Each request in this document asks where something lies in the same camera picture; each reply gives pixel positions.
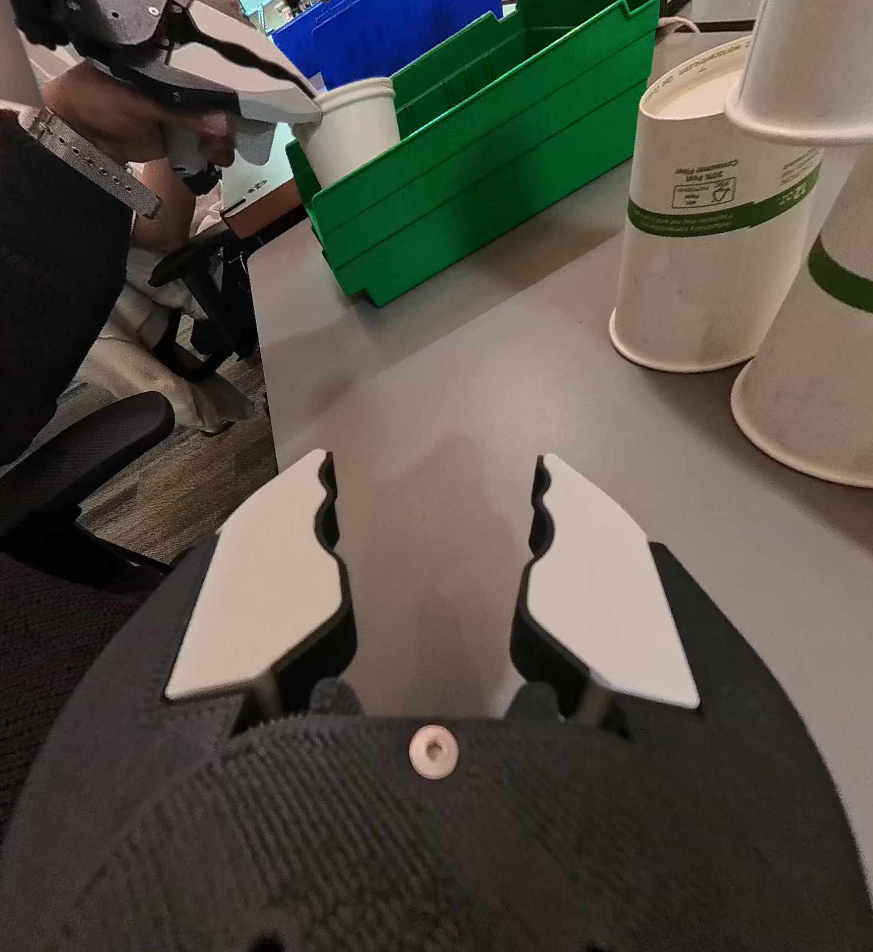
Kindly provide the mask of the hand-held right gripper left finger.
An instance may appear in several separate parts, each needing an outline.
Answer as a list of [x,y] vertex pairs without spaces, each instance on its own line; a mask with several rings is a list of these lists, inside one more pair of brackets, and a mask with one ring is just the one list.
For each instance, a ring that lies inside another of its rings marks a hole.
[[333,454],[315,449],[217,530],[166,701],[238,695],[270,720],[304,711],[316,684],[349,667],[356,622],[336,500]]

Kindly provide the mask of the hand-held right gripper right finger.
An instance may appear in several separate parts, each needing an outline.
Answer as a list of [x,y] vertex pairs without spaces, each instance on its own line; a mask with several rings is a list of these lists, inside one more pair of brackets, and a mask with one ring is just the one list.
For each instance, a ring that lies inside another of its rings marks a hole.
[[618,698],[701,713],[651,542],[609,494],[556,454],[540,454],[530,491],[510,658],[549,689],[561,721],[600,724]]

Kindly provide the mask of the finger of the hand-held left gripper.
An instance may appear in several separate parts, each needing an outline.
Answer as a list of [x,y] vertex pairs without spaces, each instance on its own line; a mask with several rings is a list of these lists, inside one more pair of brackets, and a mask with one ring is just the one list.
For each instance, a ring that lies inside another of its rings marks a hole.
[[307,96],[317,95],[306,76],[263,33],[227,13],[183,13],[190,26],[182,28],[190,41],[220,54],[231,64],[251,68],[267,77],[290,83]]
[[230,113],[273,125],[321,115],[314,89],[286,65],[256,57],[236,63],[206,45],[125,48],[110,55],[109,71],[178,113]]

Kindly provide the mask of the white paper cup green band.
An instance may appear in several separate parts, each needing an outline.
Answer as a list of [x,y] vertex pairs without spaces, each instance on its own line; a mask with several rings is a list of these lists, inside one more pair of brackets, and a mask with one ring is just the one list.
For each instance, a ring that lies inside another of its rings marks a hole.
[[730,409],[752,445],[873,489],[873,146],[862,151]]
[[764,1],[725,113],[771,142],[873,144],[873,1]]
[[801,266],[823,151],[725,115],[752,42],[724,43],[644,93],[609,336],[633,363],[699,373],[756,354]]
[[318,120],[291,131],[322,188],[329,187],[397,146],[401,135],[395,88],[373,77],[318,94]]

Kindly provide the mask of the green plastic bin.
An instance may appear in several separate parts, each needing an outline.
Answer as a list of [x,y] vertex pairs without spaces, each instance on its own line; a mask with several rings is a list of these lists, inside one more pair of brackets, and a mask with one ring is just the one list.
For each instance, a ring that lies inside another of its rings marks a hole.
[[394,301],[633,155],[660,2],[517,2],[393,77],[401,141],[320,188],[287,146],[346,295]]

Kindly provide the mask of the white desk wooden edge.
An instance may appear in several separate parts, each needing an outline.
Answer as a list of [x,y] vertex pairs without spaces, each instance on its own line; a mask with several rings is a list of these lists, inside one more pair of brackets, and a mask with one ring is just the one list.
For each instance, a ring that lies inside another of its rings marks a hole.
[[247,239],[282,216],[302,207],[288,144],[296,143],[287,125],[276,128],[269,160],[254,165],[239,155],[221,173],[221,218],[239,238]]

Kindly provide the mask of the person's left hand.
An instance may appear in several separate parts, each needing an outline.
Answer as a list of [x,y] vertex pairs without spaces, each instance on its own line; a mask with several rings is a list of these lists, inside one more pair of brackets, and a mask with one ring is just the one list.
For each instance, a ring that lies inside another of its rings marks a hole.
[[218,168],[234,161],[225,113],[171,111],[137,89],[81,63],[40,88],[44,106],[83,138],[122,165],[143,165],[148,186],[171,184],[166,131],[183,129],[197,139],[200,154]]

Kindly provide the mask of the blue plastic bin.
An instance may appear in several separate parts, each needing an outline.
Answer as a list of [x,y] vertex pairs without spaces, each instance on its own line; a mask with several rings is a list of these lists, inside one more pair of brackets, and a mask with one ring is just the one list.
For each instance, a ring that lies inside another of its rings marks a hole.
[[487,13],[502,2],[347,2],[311,31],[318,71],[328,88],[391,76]]
[[276,47],[305,75],[321,73],[321,65],[312,33],[315,23],[301,15],[269,34]]

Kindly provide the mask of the grey wristwatch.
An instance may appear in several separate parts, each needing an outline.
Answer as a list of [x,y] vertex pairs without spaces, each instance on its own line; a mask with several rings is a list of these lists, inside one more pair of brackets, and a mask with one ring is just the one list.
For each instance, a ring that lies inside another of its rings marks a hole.
[[27,134],[50,154],[89,182],[119,200],[136,215],[154,220],[161,199],[130,170],[83,137],[48,108],[26,108],[18,114]]

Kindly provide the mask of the black office chair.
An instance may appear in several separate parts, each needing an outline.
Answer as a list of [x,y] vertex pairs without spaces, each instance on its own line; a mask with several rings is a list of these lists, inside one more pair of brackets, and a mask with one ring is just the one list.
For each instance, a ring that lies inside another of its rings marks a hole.
[[183,309],[170,307],[168,326],[153,347],[159,362],[188,383],[203,382],[231,357],[247,359],[258,348],[245,245],[219,222],[163,258],[149,279],[155,290],[181,282],[205,314],[206,330],[192,319],[187,351],[178,343]]
[[174,427],[171,403],[150,391],[99,409],[38,446],[0,476],[0,551],[93,589],[155,589],[169,565],[97,537],[79,518],[91,495]]

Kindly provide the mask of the person's dark clothed body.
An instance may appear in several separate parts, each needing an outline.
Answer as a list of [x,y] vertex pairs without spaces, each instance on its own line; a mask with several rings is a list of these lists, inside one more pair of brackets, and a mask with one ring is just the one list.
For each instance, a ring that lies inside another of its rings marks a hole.
[[97,589],[0,551],[0,849],[31,765],[61,708],[158,586],[146,569]]

